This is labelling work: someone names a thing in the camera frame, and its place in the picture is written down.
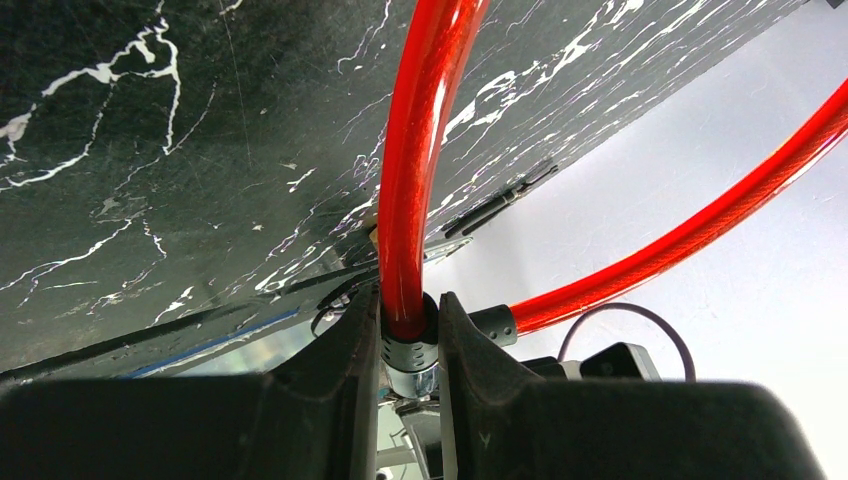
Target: red cable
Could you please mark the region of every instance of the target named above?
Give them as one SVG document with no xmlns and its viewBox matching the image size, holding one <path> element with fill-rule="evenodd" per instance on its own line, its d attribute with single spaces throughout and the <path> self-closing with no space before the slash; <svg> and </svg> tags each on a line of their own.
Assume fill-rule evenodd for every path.
<svg viewBox="0 0 848 480">
<path fill-rule="evenodd" d="M 520 333 L 559 323 L 650 280 L 735 227 L 812 167 L 848 131 L 848 80 L 771 157 L 659 240 L 599 272 L 510 307 Z"/>
<path fill-rule="evenodd" d="M 433 174 L 465 62 L 488 0 L 419 0 L 395 83 L 377 210 L 383 312 L 417 337 L 424 317 L 424 228 Z"/>
</svg>

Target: red tube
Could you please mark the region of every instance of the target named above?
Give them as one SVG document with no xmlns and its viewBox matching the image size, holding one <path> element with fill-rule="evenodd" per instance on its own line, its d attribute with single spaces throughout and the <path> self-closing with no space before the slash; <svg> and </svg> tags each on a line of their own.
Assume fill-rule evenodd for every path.
<svg viewBox="0 0 848 480">
<path fill-rule="evenodd" d="M 424 228 L 456 88 L 488 0 L 419 0 L 395 83 L 377 210 L 383 311 L 392 333 L 417 337 L 424 317 Z"/>
<path fill-rule="evenodd" d="M 735 227 L 812 167 L 848 131 L 848 80 L 760 166 L 654 243 L 570 285 L 510 307 L 519 333 L 574 317 L 650 280 Z"/>
</svg>

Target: black marble surface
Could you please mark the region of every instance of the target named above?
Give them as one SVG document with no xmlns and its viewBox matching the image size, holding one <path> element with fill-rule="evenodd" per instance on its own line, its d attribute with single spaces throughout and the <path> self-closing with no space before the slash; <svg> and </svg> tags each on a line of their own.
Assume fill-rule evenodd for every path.
<svg viewBox="0 0 848 480">
<path fill-rule="evenodd" d="M 536 162 L 576 161 L 800 3 L 493 0 L 429 238 Z M 373 259 L 414 2 L 0 5 L 0 371 Z"/>
</svg>

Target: white wall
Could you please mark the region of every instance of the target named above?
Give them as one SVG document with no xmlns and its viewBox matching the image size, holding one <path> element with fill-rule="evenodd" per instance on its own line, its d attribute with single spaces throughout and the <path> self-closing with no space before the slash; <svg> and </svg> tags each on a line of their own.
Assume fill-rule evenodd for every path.
<svg viewBox="0 0 848 480">
<path fill-rule="evenodd" d="M 577 280 L 662 235 L 792 134 L 848 77 L 848 6 L 813 0 L 479 230 L 430 269 L 469 311 Z M 554 235 L 543 235 L 542 226 Z M 797 416 L 822 466 L 848 475 L 848 142 L 703 252 L 625 297 L 671 321 L 701 379 L 753 381 Z M 522 337 L 519 359 L 556 355 L 570 323 Z M 673 345 L 604 313 L 572 358 L 644 345 L 665 378 Z"/>
</svg>

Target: blue line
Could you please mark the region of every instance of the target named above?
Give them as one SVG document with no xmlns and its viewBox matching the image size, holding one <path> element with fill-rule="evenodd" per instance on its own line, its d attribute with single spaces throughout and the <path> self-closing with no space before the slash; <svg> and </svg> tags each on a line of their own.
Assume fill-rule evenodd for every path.
<svg viewBox="0 0 848 480">
<path fill-rule="evenodd" d="M 149 365 L 147 367 L 140 368 L 140 369 L 138 369 L 134 372 L 128 373 L 126 375 L 120 375 L 118 378 L 138 378 L 138 377 L 140 377 L 140 376 L 142 376 L 146 373 L 152 372 L 153 370 L 157 370 L 159 368 L 168 366 L 171 363 L 175 363 L 175 362 L 178 362 L 178 361 L 183 360 L 185 358 L 188 358 L 192 355 L 196 355 L 196 354 L 198 354 L 198 353 L 200 353 L 200 352 L 202 352 L 202 351 L 204 351 L 208 348 L 215 347 L 217 345 L 228 342 L 230 340 L 234 340 L 234 339 L 241 337 L 243 335 L 247 335 L 248 333 L 253 332 L 255 330 L 258 330 L 262 327 L 267 327 L 268 325 L 271 325 L 273 323 L 285 320 L 289 317 L 293 317 L 294 315 L 297 314 L 297 312 L 299 310 L 300 310 L 299 308 L 295 308 L 294 310 L 289 310 L 288 312 L 277 315 L 276 317 L 272 317 L 269 320 L 266 320 L 266 321 L 261 322 L 261 323 L 257 323 L 256 325 L 253 325 L 252 327 L 244 328 L 244 329 L 241 329 L 237 332 L 230 333 L 230 334 L 225 335 L 221 338 L 212 340 L 211 342 L 208 342 L 208 343 L 205 343 L 205 344 L 200 345 L 198 347 L 192 348 L 191 350 L 183 352 L 179 355 L 174 355 L 173 357 L 166 358 L 165 360 L 162 360 L 161 362 L 157 362 L 157 363 L 154 363 L 153 365 Z"/>
</svg>

